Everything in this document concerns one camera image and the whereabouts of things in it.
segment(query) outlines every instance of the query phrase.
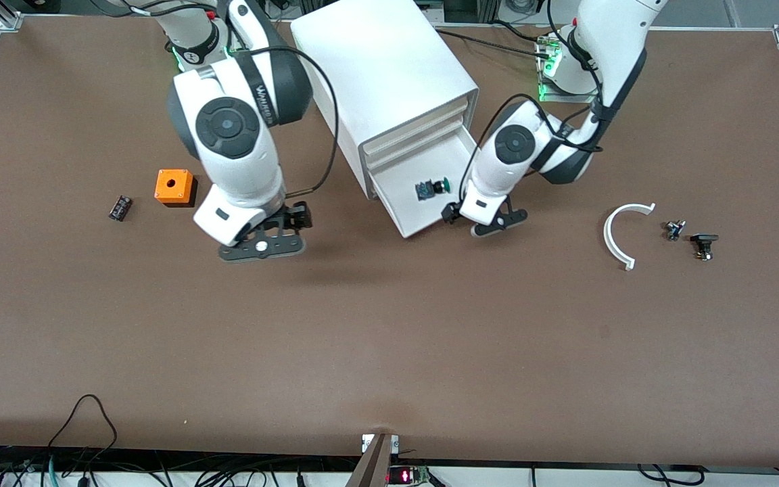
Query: brown table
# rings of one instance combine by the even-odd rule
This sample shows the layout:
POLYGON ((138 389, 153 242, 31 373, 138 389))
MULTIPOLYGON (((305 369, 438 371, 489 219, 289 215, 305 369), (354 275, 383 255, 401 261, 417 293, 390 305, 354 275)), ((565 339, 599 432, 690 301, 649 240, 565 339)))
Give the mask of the brown table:
MULTIPOLYGON (((503 30, 470 28, 523 47, 503 30)), ((94 392, 120 446, 779 466, 779 51, 767 32, 652 32, 588 173, 526 179, 525 225, 402 239, 344 161, 296 258, 229 265, 154 201, 197 173, 167 120, 173 62, 142 19, 29 18, 0 40, 0 444, 46 444, 94 392), (106 213, 135 198, 124 223, 106 213), (602 225, 615 223, 632 272, 602 225), (716 232, 715 258, 661 223, 716 232)), ((529 58, 448 44, 479 135, 529 58)), ((566 114, 575 107, 548 107, 566 114)), ((291 189, 324 170, 314 107, 273 129, 291 189)), ((92 407, 62 444, 104 444, 92 407)))

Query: round button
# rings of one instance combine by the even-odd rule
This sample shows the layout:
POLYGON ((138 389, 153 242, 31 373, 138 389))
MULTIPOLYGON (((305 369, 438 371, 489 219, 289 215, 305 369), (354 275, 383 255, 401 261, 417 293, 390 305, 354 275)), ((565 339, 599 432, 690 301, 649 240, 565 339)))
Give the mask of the round button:
POLYGON ((242 117, 232 110, 222 110, 212 115, 212 132, 223 139, 230 139, 242 132, 242 117))
POLYGON ((495 154, 504 164, 528 160, 537 148, 533 133, 520 124, 510 124, 495 136, 495 154))

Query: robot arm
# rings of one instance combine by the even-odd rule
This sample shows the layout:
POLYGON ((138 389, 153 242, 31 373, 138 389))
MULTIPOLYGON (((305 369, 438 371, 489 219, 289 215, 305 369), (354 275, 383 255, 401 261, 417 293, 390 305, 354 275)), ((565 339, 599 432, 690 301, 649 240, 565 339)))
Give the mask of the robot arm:
POLYGON ((232 0, 225 16, 244 46, 230 58, 174 77, 168 111, 213 182, 194 221, 223 246, 235 247, 266 219, 287 212, 268 128, 301 119, 312 87, 295 53, 252 55, 251 49, 287 46, 253 0, 232 0))
MULTIPOLYGON (((579 179, 645 64, 645 38, 668 0, 582 0, 567 49, 596 69, 600 90, 580 129, 532 101, 508 107, 474 156, 460 213, 493 231, 504 229, 501 204, 530 169, 555 185, 579 179)), ((565 62, 573 61, 566 57, 565 62)), ((588 76, 578 66, 579 74, 588 76)), ((489 232, 476 231, 478 235, 489 232)))

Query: orange cube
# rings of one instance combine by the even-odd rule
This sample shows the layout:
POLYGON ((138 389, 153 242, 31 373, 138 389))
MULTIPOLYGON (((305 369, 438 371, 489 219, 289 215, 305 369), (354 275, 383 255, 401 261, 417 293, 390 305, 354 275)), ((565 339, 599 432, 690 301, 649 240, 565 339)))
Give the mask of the orange cube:
POLYGON ((171 208, 192 208, 197 199, 197 180, 188 169, 161 169, 155 182, 155 200, 171 208))

